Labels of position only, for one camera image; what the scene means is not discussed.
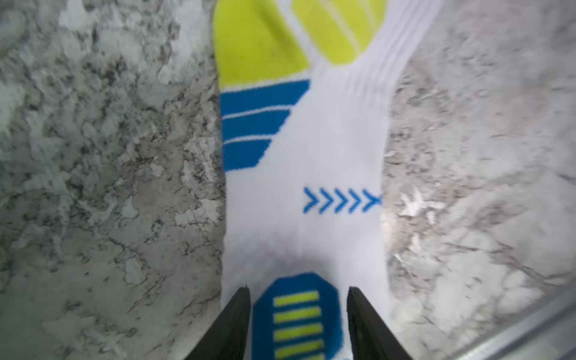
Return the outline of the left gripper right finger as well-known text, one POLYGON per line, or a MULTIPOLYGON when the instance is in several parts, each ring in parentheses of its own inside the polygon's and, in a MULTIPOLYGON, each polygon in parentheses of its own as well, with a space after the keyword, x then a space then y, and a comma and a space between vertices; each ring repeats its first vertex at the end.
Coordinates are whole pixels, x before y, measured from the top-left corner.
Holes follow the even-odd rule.
POLYGON ((412 360, 358 287, 349 288, 346 310, 355 360, 412 360))

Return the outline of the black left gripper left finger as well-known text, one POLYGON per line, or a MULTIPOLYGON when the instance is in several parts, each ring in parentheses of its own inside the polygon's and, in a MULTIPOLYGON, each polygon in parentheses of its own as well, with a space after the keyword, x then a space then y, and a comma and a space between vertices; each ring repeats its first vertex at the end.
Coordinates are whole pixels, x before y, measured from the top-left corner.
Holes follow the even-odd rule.
POLYGON ((251 318, 251 293, 240 287, 185 360, 243 359, 251 318))

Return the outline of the white sock yellow dots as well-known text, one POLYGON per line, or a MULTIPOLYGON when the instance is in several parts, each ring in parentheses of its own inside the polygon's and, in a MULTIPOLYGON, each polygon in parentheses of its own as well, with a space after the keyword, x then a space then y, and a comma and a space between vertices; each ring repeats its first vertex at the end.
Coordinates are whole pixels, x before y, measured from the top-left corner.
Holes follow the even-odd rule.
POLYGON ((246 359, 351 359, 347 295, 390 312, 383 158, 395 87, 438 1, 219 1, 221 301, 246 359))

